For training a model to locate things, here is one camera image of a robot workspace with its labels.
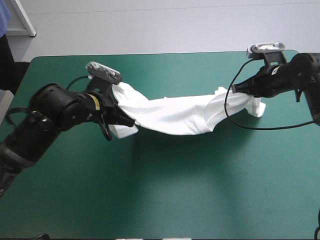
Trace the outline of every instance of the black wire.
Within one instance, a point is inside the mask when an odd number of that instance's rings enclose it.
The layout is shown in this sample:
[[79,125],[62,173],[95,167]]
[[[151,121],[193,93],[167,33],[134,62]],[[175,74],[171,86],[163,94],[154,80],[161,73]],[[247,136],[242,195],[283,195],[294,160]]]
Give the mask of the black wire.
[[6,112],[5,115],[5,120],[8,122],[8,124],[12,127],[16,127],[17,125],[14,123],[14,121],[11,119],[10,115],[11,114],[16,114],[16,113],[28,113],[29,112],[29,108],[25,108],[25,107],[15,107],[15,108],[11,108]]
[[66,87],[66,90],[69,90],[69,88],[71,88],[71,86],[73,84],[75,84],[75,82],[79,81],[80,79],[87,79],[88,76],[80,76],[80,77],[77,77],[76,79],[74,79],[72,82],[69,83],[69,85]]
[[228,95],[229,95],[229,91],[232,87],[232,85],[234,84],[235,80],[237,79],[237,77],[239,76],[239,74],[241,73],[242,69],[250,62],[254,61],[255,59],[250,59],[249,61],[246,61],[239,69],[239,71],[237,72],[237,74],[234,76],[233,80],[231,81],[229,88],[226,92],[225,95],[225,99],[224,99],[224,112],[226,114],[226,117],[235,125],[237,125],[240,128],[243,129],[250,129],[250,130],[281,130],[281,129],[293,129],[293,128],[298,128],[298,127],[302,127],[305,125],[309,125],[309,124],[314,124],[315,121],[308,121],[308,122],[304,122],[304,123],[300,123],[300,124],[296,124],[296,125],[290,125],[290,126],[278,126],[278,127],[250,127],[250,126],[243,126],[239,123],[237,123],[236,121],[234,121],[228,114],[228,110],[227,110],[227,99],[228,99]]
[[318,224],[319,224],[319,226],[314,231],[314,239],[318,239],[318,233],[320,231],[320,210],[318,213]]

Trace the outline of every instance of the black robotic arm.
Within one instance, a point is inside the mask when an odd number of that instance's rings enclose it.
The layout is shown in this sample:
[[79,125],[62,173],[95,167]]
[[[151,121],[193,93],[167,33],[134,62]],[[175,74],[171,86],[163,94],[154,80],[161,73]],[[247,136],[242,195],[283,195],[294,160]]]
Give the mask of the black robotic arm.
[[86,90],[73,92],[57,84],[44,86],[31,98],[24,120],[0,144],[0,199],[14,178],[24,168],[35,165],[62,131],[93,122],[100,125],[110,141],[108,124],[134,125],[135,121],[112,96],[112,84],[122,81],[121,74],[97,62],[88,63],[86,69],[91,79]]

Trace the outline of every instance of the green table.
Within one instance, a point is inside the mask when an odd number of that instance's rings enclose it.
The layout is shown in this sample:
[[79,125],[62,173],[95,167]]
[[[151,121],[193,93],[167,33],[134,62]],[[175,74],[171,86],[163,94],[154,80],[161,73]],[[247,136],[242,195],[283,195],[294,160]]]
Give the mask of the green table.
[[[286,51],[290,60],[297,52]],[[11,107],[43,85],[64,87],[96,61],[149,99],[212,94],[227,87],[245,52],[35,58]],[[255,74],[252,62],[238,82]],[[81,91],[87,84],[73,87]],[[265,115],[234,116],[256,127],[311,119],[294,92],[263,99]],[[24,117],[17,114],[15,120]],[[3,140],[12,129],[4,122]],[[0,238],[312,238],[320,207],[319,127],[252,131],[228,120],[213,132],[172,136],[141,128],[107,142],[94,123],[63,132],[0,202]]]

